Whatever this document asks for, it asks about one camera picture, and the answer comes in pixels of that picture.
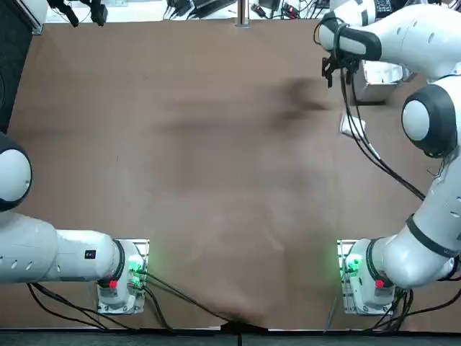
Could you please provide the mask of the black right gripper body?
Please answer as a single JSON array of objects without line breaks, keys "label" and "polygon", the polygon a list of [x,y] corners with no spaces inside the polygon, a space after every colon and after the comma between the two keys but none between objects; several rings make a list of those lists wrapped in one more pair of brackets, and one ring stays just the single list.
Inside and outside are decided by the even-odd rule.
[{"label": "black right gripper body", "polygon": [[356,58],[356,56],[354,55],[351,55],[347,52],[339,51],[339,50],[332,50],[331,57],[334,59],[334,62],[332,63],[334,68],[344,68],[345,58],[349,58],[349,57]]}]

